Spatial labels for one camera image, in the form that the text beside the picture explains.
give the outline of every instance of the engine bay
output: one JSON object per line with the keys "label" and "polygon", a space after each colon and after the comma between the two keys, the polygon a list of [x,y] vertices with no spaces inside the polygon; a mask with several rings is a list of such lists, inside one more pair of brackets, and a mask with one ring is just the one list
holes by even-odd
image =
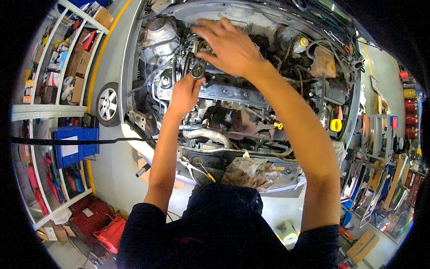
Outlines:
{"label": "engine bay", "polygon": [[[350,90],[362,66],[360,55],[353,56],[354,44],[349,44],[352,56],[348,60],[330,40],[285,24],[269,29],[249,21],[231,22],[248,34],[261,56],[301,94],[332,139],[340,140],[344,130],[334,132],[329,123],[331,119],[346,123]],[[205,76],[206,82],[195,108],[182,120],[179,146],[201,152],[246,149],[294,159],[283,124],[263,95],[246,79],[226,74],[195,56],[200,51],[212,53],[212,49],[190,30],[192,26],[175,16],[143,19],[131,91],[133,110],[144,122],[137,126],[146,137],[157,138],[174,83],[191,73],[196,79]]]}

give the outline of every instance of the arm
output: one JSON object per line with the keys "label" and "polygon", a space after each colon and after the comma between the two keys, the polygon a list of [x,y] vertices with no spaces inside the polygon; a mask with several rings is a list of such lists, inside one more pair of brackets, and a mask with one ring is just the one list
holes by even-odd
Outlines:
{"label": "arm", "polygon": [[340,171],[333,144],[317,116],[267,60],[251,39],[228,19],[199,20],[193,31],[206,39],[216,56],[198,53],[217,68],[254,84],[281,119],[297,161],[307,178],[301,230],[339,224]]}
{"label": "arm", "polygon": [[173,87],[169,108],[163,117],[149,174],[148,193],[143,202],[153,204],[167,213],[176,174],[176,148],[182,118],[197,103],[204,79],[194,81],[188,74]]}

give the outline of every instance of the black shirt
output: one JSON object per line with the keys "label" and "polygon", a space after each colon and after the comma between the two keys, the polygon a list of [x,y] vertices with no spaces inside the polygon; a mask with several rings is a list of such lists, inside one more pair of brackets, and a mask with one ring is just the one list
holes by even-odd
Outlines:
{"label": "black shirt", "polygon": [[196,187],[182,219],[166,224],[154,205],[136,204],[118,268],[337,268],[339,225],[302,232],[287,251],[257,210],[255,189]]}

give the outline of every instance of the person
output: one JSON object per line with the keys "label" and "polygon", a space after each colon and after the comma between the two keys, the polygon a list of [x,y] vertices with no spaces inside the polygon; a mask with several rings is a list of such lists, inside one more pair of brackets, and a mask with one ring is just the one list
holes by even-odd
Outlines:
{"label": "person", "polygon": [[197,186],[179,220],[166,224],[176,169],[178,128],[194,108],[204,78],[188,74],[173,87],[143,203],[127,220],[118,268],[337,268],[340,171],[333,144],[317,116],[251,39],[228,19],[198,20],[192,31],[215,55],[197,53],[220,70],[249,80],[273,107],[306,174],[301,233],[288,252],[258,211],[252,188]]}

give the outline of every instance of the car wheel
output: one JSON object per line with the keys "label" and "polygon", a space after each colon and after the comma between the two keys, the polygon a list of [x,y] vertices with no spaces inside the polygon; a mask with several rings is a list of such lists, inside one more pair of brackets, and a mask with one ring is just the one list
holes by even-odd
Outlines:
{"label": "car wheel", "polygon": [[114,127],[120,124],[118,106],[118,83],[109,82],[97,96],[97,118],[101,125]]}

